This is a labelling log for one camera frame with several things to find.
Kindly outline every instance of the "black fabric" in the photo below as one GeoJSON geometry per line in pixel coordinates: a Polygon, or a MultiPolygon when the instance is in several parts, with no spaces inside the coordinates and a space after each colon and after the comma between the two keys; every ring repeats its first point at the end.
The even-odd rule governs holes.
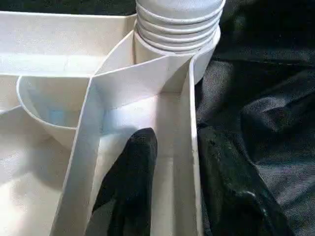
{"type": "MultiPolygon", "coordinates": [[[[298,236],[315,235],[314,25],[314,0],[227,1],[221,41],[195,87],[199,131],[211,127],[255,166],[298,236]]],[[[204,221],[208,233],[215,221],[204,221]]]]}
{"type": "Polygon", "coordinates": [[[135,0],[0,0],[1,11],[89,15],[131,15],[135,0]]]}
{"type": "Polygon", "coordinates": [[[256,168],[212,127],[198,132],[201,184],[213,235],[292,236],[256,168]]]}
{"type": "Polygon", "coordinates": [[[149,236],[151,198],[158,143],[151,128],[135,132],[104,177],[93,212],[115,200],[108,236],[149,236]],[[126,232],[129,222],[130,232],[126,232]]]}
{"type": "Polygon", "coordinates": [[[228,0],[213,59],[315,65],[314,0],[228,0]]]}
{"type": "MultiPolygon", "coordinates": [[[[244,160],[255,165],[257,176],[264,180],[296,235],[314,235],[315,70],[294,65],[213,61],[196,86],[196,93],[198,127],[206,124],[223,133],[244,160]]],[[[210,156],[201,148],[199,155],[210,156]]],[[[204,162],[200,163],[204,173],[204,162]]],[[[235,164],[230,166],[230,170],[242,169],[235,164]]],[[[220,191],[214,184],[208,186],[220,191]]],[[[255,187],[250,192],[259,189],[258,185],[255,187]]],[[[215,234],[215,222],[211,219],[213,235],[220,235],[215,234]]]]}

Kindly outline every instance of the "white ribbed tube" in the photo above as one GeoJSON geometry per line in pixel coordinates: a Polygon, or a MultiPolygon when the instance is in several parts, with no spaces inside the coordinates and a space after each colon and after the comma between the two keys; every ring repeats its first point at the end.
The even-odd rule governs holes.
{"type": "Polygon", "coordinates": [[[175,53],[212,42],[225,0],[137,0],[137,30],[151,46],[175,53]]]}

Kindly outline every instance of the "plastic compartment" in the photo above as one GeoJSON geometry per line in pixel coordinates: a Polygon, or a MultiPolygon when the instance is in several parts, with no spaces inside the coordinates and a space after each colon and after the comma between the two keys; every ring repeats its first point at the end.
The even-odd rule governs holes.
{"type": "Polygon", "coordinates": [[[92,76],[135,18],[0,11],[0,73],[92,76]]]}
{"type": "Polygon", "coordinates": [[[49,235],[69,157],[22,107],[0,115],[0,235],[49,235]]]}
{"type": "Polygon", "coordinates": [[[12,74],[13,79],[22,76],[24,84],[18,91],[24,91],[26,97],[20,100],[29,113],[17,107],[0,114],[0,202],[5,209],[1,235],[98,235],[99,216],[90,216],[101,180],[129,136],[143,127],[152,127],[158,141],[151,235],[202,235],[193,90],[220,31],[216,43],[194,56],[199,62],[192,69],[192,54],[156,50],[141,41],[136,31],[129,32],[134,18],[0,12],[0,22],[11,25],[3,25],[0,33],[12,42],[0,47],[4,61],[0,72],[12,74]],[[52,36],[53,29],[62,30],[52,36]],[[115,43],[107,41],[110,37],[115,43]],[[89,58],[96,55],[97,60],[77,57],[80,50],[89,58]],[[65,54],[71,63],[79,63],[67,67],[62,61],[65,54]],[[78,90],[68,90],[70,85],[78,88],[78,81],[84,81],[79,99],[78,90]],[[27,99],[34,85],[38,101],[27,99]],[[51,102],[61,105],[61,110],[67,110],[64,102],[78,104],[77,125],[63,119],[52,122],[34,102],[44,110],[51,102]],[[54,130],[61,131],[61,136],[71,130],[73,145],[65,144],[54,130]]]}

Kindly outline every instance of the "white plastic divider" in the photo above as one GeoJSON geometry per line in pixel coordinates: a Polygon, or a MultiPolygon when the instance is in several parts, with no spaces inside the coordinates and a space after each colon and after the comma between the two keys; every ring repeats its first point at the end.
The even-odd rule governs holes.
{"type": "Polygon", "coordinates": [[[92,76],[135,18],[0,11],[0,73],[92,76]]]}
{"type": "Polygon", "coordinates": [[[21,106],[0,115],[0,235],[49,235],[69,157],[21,106]]]}
{"type": "Polygon", "coordinates": [[[203,236],[194,85],[203,77],[214,48],[209,45],[192,57],[181,94],[180,132],[174,157],[175,228],[179,236],[203,236]]]}
{"type": "Polygon", "coordinates": [[[0,74],[0,113],[20,105],[16,95],[18,76],[0,74]]]}
{"type": "Polygon", "coordinates": [[[105,57],[103,64],[95,75],[100,75],[109,71],[126,68],[135,64],[143,63],[160,58],[161,54],[143,47],[138,43],[132,30],[116,47],[105,57]]]}

